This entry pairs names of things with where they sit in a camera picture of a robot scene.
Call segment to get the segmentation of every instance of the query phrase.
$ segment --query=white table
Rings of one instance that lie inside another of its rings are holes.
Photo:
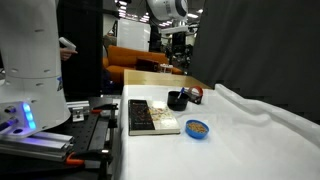
[[[204,90],[201,105],[174,112],[180,135],[129,136],[128,99],[167,99],[181,87],[126,85],[121,102],[122,180],[318,180],[320,127],[280,108],[242,99],[221,86]],[[185,122],[206,123],[207,138],[195,140]]]

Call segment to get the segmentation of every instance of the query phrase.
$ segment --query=blue led light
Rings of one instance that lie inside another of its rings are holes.
[[[28,121],[33,121],[33,115],[31,112],[27,112],[26,117],[27,117]]]
[[[29,106],[29,104],[27,104],[27,103],[23,103],[23,110],[24,110],[24,112],[30,112],[31,111],[31,109],[30,109],[30,106]]]
[[[32,121],[32,122],[29,122],[29,127],[31,129],[36,129],[36,124]]]

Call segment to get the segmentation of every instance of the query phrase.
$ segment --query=small blue bowl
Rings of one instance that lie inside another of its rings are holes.
[[[202,125],[205,129],[205,132],[197,132],[197,131],[194,131],[192,129],[189,128],[189,124],[190,123],[198,123],[200,125]],[[209,132],[209,128],[206,124],[204,124],[203,122],[201,121],[198,121],[198,120],[188,120],[187,123],[186,123],[186,132],[189,136],[195,138],[195,139],[202,139],[204,138],[208,132]]]

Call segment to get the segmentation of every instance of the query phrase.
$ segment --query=book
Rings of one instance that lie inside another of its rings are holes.
[[[129,135],[180,134],[180,126],[162,101],[128,101]]]

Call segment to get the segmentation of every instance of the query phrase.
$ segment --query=orange sofa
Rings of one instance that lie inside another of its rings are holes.
[[[148,59],[159,64],[169,63],[164,53],[144,52],[110,45],[108,57],[103,58],[103,67],[110,72],[111,81],[123,84],[124,70],[135,70],[137,59]],[[172,73],[183,74],[178,68],[173,68]]]

